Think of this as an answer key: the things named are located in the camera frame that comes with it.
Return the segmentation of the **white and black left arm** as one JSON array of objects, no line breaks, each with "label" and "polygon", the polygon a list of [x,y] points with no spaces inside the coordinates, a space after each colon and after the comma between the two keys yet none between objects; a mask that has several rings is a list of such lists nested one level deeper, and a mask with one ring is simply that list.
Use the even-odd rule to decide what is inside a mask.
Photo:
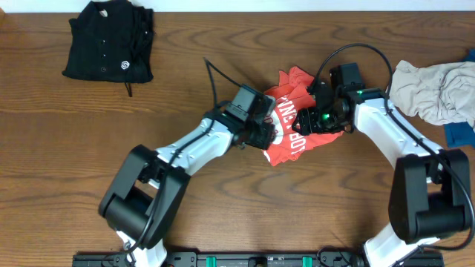
[{"label": "white and black left arm", "polygon": [[265,118],[275,104],[274,97],[242,85],[232,101],[215,105],[176,142],[155,150],[144,145],[131,149],[98,209],[124,250],[105,256],[102,264],[161,266],[167,257],[163,238],[192,175],[233,146],[267,149],[274,126]]}]

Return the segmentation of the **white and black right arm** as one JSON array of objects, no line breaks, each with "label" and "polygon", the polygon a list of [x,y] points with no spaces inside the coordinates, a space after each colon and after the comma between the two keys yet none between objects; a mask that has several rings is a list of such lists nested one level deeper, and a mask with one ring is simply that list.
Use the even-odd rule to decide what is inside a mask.
[{"label": "white and black right arm", "polygon": [[438,242],[467,231],[474,238],[469,161],[426,139],[380,88],[367,88],[355,63],[330,70],[330,84],[314,78],[307,93],[315,106],[298,111],[292,129],[302,136],[359,131],[393,166],[389,223],[361,252],[334,250],[336,266],[442,266]]}]

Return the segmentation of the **beige crumpled shirt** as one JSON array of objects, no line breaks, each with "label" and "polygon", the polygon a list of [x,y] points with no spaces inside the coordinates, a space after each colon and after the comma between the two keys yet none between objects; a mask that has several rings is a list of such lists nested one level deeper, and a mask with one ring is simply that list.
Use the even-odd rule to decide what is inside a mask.
[{"label": "beige crumpled shirt", "polygon": [[407,116],[432,125],[466,122],[474,127],[474,63],[415,67],[401,60],[394,71],[390,100]]}]

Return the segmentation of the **blue cloth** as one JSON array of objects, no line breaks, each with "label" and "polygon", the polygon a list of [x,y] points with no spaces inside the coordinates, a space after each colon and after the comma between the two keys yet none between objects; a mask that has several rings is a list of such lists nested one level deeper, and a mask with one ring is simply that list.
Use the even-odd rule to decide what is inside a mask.
[{"label": "blue cloth", "polygon": [[464,122],[444,125],[445,138],[449,148],[471,145],[474,147],[474,70],[468,69],[474,63],[474,49],[462,60],[466,68],[459,70],[444,84],[443,96],[449,101],[448,110],[455,111]]}]

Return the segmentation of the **folded black shirt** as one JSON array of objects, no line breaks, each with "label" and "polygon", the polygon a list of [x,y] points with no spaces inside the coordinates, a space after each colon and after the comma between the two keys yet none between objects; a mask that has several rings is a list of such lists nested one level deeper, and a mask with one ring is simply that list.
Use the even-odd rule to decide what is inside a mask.
[{"label": "folded black shirt", "polygon": [[72,44],[62,75],[132,85],[150,82],[154,11],[130,1],[90,1],[69,20]]}]

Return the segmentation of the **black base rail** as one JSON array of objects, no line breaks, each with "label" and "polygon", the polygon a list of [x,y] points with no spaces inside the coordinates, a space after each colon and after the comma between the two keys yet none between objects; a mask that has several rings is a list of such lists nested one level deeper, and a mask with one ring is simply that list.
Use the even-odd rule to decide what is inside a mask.
[{"label": "black base rail", "polygon": [[73,267],[368,267],[361,254],[323,248],[314,254],[204,254],[197,251],[79,252]]}]

